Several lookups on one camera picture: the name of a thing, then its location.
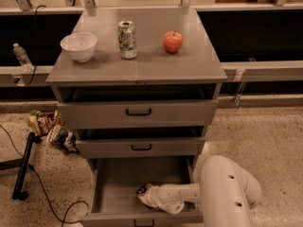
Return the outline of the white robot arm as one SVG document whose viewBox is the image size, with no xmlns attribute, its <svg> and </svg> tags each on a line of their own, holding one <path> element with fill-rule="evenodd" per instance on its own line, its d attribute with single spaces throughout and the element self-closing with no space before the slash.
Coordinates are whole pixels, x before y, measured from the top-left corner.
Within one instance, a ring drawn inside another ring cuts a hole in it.
<svg viewBox="0 0 303 227">
<path fill-rule="evenodd" d="M 137 197 L 172 215 L 181 213 L 187 202 L 197 203 L 205 227 L 255 227 L 251 209 L 261 203 L 262 190 L 247 170 L 227 157 L 213 155 L 202 164 L 199 182 L 148 183 L 137 191 Z"/>
</svg>

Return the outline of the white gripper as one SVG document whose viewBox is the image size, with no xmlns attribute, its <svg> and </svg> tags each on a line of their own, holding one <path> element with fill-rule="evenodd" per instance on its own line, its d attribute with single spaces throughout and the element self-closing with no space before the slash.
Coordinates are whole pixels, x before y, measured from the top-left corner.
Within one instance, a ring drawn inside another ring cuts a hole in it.
<svg viewBox="0 0 303 227">
<path fill-rule="evenodd" d="M 146 194 L 138 194 L 137 197 L 142 203 L 147 204 L 149 207 L 159 207 L 160 199 L 158 197 L 159 186 L 152 185 L 151 183 L 145 183 L 144 189 L 147 189 Z"/>
</svg>

